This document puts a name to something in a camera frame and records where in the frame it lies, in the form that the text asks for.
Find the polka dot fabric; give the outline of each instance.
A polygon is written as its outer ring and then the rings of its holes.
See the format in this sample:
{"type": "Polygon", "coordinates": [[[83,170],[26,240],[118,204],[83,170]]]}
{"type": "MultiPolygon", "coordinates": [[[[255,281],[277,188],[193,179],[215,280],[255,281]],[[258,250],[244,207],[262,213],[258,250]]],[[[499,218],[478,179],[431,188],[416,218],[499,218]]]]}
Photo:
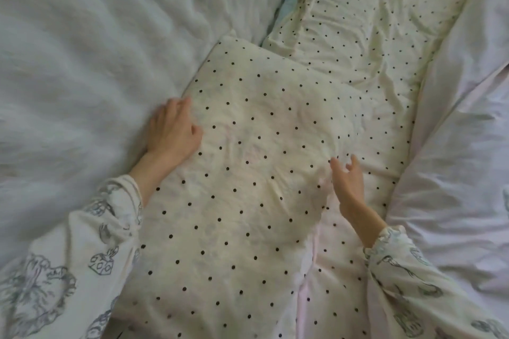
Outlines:
{"type": "MultiPolygon", "coordinates": [[[[357,89],[372,106],[355,152],[365,172],[366,200],[379,214],[385,215],[407,164],[427,64],[464,2],[300,0],[264,41],[264,48],[357,89]]],[[[336,208],[324,213],[319,228],[299,338],[367,337],[360,242],[336,208]]]]}
{"type": "Polygon", "coordinates": [[[328,159],[347,157],[369,110],[351,86],[232,37],[186,95],[203,143],[144,211],[114,315],[164,337],[295,337],[328,159]]]}

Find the folded polka dot fabric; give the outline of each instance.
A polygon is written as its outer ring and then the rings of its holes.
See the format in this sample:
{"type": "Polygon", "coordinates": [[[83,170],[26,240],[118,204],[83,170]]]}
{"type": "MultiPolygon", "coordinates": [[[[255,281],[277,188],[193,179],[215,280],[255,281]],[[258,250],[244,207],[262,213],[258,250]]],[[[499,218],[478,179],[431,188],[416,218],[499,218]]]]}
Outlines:
{"type": "Polygon", "coordinates": [[[201,148],[144,210],[114,316],[161,337],[295,337],[315,226],[368,109],[359,92],[224,37],[186,95],[201,148]]]}

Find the pajama top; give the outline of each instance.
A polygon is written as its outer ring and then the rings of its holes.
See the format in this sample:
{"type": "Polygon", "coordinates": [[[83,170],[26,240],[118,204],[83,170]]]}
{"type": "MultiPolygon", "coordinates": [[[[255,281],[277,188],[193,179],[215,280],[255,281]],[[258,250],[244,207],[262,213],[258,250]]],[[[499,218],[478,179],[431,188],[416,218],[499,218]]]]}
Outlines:
{"type": "MultiPolygon", "coordinates": [[[[129,175],[106,181],[86,207],[3,267],[0,338],[100,338],[139,256],[141,210],[129,175]]],[[[365,255],[392,338],[509,339],[500,322],[423,257],[403,227],[384,229],[365,255]]]]}

